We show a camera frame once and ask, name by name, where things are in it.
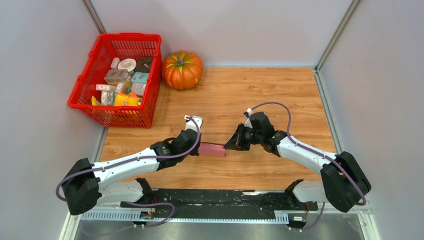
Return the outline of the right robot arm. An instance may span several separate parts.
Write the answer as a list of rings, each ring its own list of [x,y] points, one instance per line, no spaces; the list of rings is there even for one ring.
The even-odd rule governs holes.
[[[356,205],[366,204],[365,195],[372,186],[351,153],[337,154],[305,144],[286,131],[276,130],[263,112],[253,113],[240,123],[224,148],[249,151],[252,145],[293,160],[321,177],[319,181],[298,179],[289,185],[285,195],[289,208],[296,210],[307,202],[321,202],[347,213]]]

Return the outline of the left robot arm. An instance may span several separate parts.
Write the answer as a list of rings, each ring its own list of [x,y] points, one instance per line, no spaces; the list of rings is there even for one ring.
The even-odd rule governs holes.
[[[64,196],[72,216],[83,214],[106,197],[106,189],[123,179],[174,167],[188,155],[198,155],[201,132],[185,129],[177,137],[158,141],[150,147],[115,160],[91,163],[87,158],[79,159],[71,167],[57,188]]]

